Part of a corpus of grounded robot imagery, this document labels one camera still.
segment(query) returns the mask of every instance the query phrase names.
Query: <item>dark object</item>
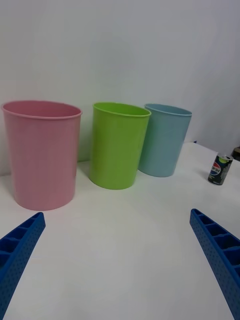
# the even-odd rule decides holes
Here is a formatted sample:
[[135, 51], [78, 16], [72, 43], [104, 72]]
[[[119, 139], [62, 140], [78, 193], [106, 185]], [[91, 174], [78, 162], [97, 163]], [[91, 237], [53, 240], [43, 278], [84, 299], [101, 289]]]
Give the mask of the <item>dark object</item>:
[[224, 183], [230, 166], [233, 162], [233, 157], [218, 153], [212, 165], [211, 171], [207, 180], [212, 184], [221, 186]]
[[39, 212], [0, 240], [0, 320], [44, 228], [44, 214]]
[[240, 320], [240, 240], [197, 209], [191, 210], [190, 225], [233, 318]]
[[240, 146], [233, 149], [231, 156], [233, 157], [233, 159], [240, 161]]

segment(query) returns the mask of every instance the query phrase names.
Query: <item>light blue plastic bucket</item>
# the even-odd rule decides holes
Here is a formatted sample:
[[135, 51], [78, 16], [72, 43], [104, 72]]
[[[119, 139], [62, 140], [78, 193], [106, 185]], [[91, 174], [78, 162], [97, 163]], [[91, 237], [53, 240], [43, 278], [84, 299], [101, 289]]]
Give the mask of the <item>light blue plastic bucket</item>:
[[147, 175], [173, 175], [192, 112], [176, 106], [148, 103], [151, 111], [138, 169]]

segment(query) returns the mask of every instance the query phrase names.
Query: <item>plastic bucket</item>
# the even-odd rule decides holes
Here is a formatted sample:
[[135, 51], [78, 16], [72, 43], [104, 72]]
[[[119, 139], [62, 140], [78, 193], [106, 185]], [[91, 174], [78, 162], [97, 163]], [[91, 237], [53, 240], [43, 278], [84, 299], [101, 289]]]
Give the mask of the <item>plastic bucket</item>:
[[151, 112], [134, 105], [93, 105], [90, 180], [106, 189], [125, 189], [135, 180]]
[[2, 106], [16, 202], [45, 211], [66, 205], [75, 192], [82, 111], [49, 101]]
[[138, 169], [147, 175], [169, 177], [174, 173], [192, 113], [163, 104], [146, 104], [151, 117]]

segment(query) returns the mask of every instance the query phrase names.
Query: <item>soda can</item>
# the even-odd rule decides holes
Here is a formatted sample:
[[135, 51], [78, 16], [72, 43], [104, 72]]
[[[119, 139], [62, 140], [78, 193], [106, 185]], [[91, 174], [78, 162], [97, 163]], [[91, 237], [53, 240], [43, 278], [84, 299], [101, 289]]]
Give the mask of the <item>soda can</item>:
[[221, 186], [229, 172], [233, 157], [218, 153], [208, 176], [208, 181]]

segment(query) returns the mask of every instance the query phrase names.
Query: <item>blue object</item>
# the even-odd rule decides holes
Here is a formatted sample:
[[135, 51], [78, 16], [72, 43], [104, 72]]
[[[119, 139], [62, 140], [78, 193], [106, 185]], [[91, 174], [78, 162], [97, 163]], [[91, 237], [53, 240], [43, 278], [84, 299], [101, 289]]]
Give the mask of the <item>blue object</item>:
[[190, 111], [163, 104], [146, 104], [151, 111], [138, 169], [147, 175], [173, 175], [192, 117]]
[[44, 214], [38, 212], [0, 240], [0, 320], [44, 228]]
[[197, 209], [191, 210], [190, 225], [233, 318], [240, 320], [240, 240]]

